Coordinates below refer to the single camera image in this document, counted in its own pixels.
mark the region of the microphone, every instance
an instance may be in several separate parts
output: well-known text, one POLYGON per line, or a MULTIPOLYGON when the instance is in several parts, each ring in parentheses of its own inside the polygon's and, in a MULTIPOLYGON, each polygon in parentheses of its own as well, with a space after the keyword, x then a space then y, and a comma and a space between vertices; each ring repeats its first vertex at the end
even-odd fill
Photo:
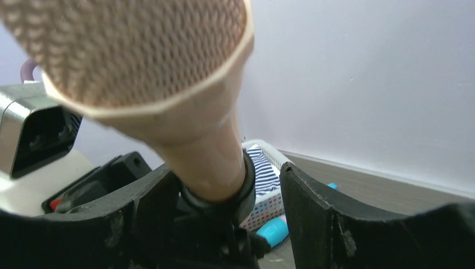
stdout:
POLYGON ((50 97, 146 143, 205 201, 239 191, 250 0, 0 0, 0 18, 50 97))

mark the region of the gray floor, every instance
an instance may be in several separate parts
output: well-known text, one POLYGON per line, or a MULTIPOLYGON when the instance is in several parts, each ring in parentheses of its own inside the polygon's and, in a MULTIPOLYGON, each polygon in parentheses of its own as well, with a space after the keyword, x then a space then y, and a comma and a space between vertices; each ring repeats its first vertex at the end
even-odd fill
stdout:
POLYGON ((294 256, 292 255, 292 246, 290 240, 285 240, 277 246, 270 254, 260 259, 261 269, 293 269, 294 256))
MULTIPOLYGON (((335 183, 346 195, 389 211, 411 215, 450 202, 473 201, 467 197, 401 183, 381 175, 355 171, 286 152, 284 154, 318 181, 335 183)), ((261 269, 294 269, 290 240, 287 239, 262 258, 259 264, 261 269)))

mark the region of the white wall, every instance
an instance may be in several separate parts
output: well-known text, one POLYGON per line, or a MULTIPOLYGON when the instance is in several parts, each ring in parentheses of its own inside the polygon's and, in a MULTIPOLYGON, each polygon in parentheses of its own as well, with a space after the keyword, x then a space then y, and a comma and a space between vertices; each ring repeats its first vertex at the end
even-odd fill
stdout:
POLYGON ((475 192, 475 1, 252 1, 247 138, 475 192))

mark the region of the blue bottle cap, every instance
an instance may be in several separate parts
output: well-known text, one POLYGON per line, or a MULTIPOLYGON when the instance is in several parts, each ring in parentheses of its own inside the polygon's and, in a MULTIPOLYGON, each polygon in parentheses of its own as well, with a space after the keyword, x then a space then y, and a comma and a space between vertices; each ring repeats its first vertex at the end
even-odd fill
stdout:
POLYGON ((338 189, 338 186, 335 183, 330 183, 328 186, 333 189, 338 189))
POLYGON ((288 236, 285 215, 267 222, 257 231, 257 234, 265 238, 272 248, 282 243, 288 236))

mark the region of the red switch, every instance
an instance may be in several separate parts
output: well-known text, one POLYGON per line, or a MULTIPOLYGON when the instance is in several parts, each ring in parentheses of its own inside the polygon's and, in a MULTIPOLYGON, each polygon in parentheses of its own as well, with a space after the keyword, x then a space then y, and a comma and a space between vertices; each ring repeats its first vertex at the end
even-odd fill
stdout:
POLYGON ((56 207, 58 207, 58 205, 63 202, 63 199, 56 199, 56 200, 52 200, 51 202, 49 202, 49 207, 53 210, 53 211, 56 211, 56 207))

